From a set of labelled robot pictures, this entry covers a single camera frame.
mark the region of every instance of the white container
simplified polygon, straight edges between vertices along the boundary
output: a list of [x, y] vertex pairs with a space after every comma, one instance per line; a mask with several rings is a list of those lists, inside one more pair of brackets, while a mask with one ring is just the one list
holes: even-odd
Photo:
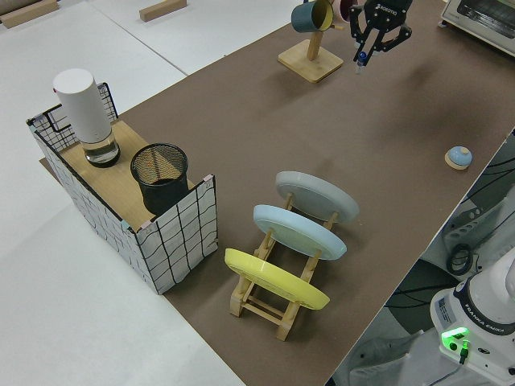
[[72, 68], [57, 75], [53, 86], [86, 159], [94, 166], [112, 166], [120, 156], [120, 149], [93, 75]]

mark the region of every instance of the black mesh pencil holder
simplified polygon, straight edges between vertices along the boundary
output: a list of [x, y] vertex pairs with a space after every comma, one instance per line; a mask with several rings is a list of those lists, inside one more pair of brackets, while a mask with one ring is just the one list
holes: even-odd
[[168, 143], [143, 147], [130, 163], [130, 172], [139, 184], [146, 209], [157, 216], [187, 195], [186, 171], [186, 154]]

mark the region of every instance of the table surface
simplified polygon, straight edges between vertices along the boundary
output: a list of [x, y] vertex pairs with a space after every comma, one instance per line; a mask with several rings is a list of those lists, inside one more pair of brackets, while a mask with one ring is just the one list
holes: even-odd
[[[324, 34], [344, 65], [319, 84], [279, 64], [304, 39], [286, 26], [122, 114], [148, 142], [185, 150], [191, 180], [216, 175], [219, 250], [165, 296], [247, 384], [323, 384], [512, 130], [515, 111], [503, 102], [513, 58], [438, 28], [442, 8], [414, 2], [411, 39], [360, 76], [348, 31]], [[457, 145], [474, 155], [466, 171], [444, 162]], [[361, 209], [333, 228], [347, 254], [320, 262], [312, 279], [331, 302], [301, 310], [285, 343], [265, 319], [229, 314], [237, 276], [223, 261], [225, 248], [258, 246], [253, 207], [282, 204], [282, 170], [326, 179]], [[304, 264], [280, 247], [270, 261], [294, 273]]]

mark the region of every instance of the plate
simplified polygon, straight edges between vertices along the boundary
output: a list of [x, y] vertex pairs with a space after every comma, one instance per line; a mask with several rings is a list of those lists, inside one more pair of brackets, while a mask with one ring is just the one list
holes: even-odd
[[313, 285], [248, 253], [227, 248], [225, 264], [264, 289], [311, 310], [321, 310], [329, 303], [329, 297]]
[[306, 217], [270, 205], [254, 207], [254, 222], [264, 232], [272, 229], [272, 238], [304, 255], [313, 257], [322, 251], [320, 260], [336, 260], [347, 252], [337, 235]]
[[286, 199], [293, 194], [293, 206], [322, 221], [338, 213], [336, 223], [348, 222], [360, 212], [354, 199], [333, 184], [299, 171], [281, 171], [275, 177], [279, 194]]

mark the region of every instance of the light blue plate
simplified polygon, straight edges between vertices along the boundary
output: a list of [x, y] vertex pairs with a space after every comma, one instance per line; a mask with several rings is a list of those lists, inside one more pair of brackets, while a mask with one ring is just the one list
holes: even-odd
[[293, 195], [293, 206], [316, 219], [328, 221], [338, 213], [336, 223], [348, 222], [360, 212], [354, 199], [323, 179], [299, 171], [282, 171], [275, 177], [275, 186], [285, 199]]
[[347, 252], [337, 235], [306, 217], [270, 205], [254, 207], [254, 222], [264, 232], [272, 229], [272, 238], [304, 255], [313, 257], [322, 251], [321, 260], [336, 260]]

